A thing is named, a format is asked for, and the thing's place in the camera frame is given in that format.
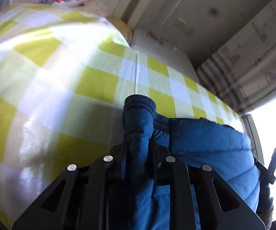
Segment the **blue quilted down jacket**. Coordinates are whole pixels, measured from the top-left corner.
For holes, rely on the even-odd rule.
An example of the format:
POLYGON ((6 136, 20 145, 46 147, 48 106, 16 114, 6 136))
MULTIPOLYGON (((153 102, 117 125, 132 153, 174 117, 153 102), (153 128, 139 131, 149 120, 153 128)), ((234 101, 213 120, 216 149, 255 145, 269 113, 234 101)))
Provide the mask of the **blue quilted down jacket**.
POLYGON ((122 124, 126 150, 117 229, 170 229, 170 187, 155 183, 151 137, 186 165, 211 166, 256 213, 260 175, 247 135, 203 118, 167 118, 142 95, 126 98, 122 124))

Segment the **printed striped curtain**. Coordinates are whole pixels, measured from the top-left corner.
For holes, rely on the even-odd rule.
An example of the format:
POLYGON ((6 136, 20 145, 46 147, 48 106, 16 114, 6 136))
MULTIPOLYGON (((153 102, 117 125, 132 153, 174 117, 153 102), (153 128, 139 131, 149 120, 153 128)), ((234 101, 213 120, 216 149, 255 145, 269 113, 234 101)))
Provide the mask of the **printed striped curtain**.
POLYGON ((240 115, 276 99, 276 0, 214 52, 197 74, 240 115))

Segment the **yellow checked bed sheet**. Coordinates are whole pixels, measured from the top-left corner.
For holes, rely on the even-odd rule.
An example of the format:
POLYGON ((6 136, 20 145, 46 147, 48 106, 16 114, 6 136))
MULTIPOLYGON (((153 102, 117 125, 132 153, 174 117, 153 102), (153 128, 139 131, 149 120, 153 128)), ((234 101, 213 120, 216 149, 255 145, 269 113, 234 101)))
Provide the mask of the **yellow checked bed sheet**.
POLYGON ((157 112, 243 132, 240 117, 181 72, 132 49, 105 18, 53 5, 0 12, 0 220, 20 214, 69 164, 86 166, 122 141, 126 97, 157 112))

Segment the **white bedside table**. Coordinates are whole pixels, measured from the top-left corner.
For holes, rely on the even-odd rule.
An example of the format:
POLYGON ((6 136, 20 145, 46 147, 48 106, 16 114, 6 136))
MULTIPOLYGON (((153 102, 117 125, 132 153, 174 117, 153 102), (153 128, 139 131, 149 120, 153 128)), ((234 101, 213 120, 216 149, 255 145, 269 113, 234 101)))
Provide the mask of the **white bedside table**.
POLYGON ((160 44, 159 41, 150 37, 147 31, 136 28, 132 36, 131 47, 161 61, 199 83, 197 74, 186 53, 169 43, 160 44))

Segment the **yellow pillow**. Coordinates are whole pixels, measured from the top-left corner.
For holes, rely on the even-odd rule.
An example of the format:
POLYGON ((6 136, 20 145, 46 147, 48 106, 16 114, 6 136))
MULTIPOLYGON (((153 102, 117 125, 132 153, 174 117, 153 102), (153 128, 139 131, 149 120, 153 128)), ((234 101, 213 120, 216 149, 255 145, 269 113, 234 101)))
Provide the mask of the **yellow pillow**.
POLYGON ((127 43, 130 45, 133 36, 133 30, 120 18, 108 18, 108 21, 119 30, 119 32, 126 39, 127 43))

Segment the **white desk lamp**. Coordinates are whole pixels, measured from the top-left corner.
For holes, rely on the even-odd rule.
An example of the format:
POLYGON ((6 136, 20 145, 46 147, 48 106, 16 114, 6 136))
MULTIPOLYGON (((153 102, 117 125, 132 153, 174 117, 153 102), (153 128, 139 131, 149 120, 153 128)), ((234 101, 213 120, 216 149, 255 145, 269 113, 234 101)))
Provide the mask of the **white desk lamp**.
POLYGON ((151 27, 146 31, 146 34, 151 39, 163 45, 163 40, 160 39, 160 30, 167 23, 168 19, 173 15, 173 12, 183 0, 166 0, 160 7, 155 18, 152 21, 151 27))

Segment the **wall socket plate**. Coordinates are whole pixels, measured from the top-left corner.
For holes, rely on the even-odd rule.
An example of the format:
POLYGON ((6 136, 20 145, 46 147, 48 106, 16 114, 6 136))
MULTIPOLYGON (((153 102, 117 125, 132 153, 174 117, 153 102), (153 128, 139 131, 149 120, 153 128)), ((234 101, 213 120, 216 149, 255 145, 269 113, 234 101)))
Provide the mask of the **wall socket plate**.
POLYGON ((182 18, 178 17, 175 22, 173 23, 173 26, 177 29, 179 29, 182 33, 184 33, 187 36, 190 36, 194 32, 194 28, 190 27, 186 21, 184 21, 182 18))

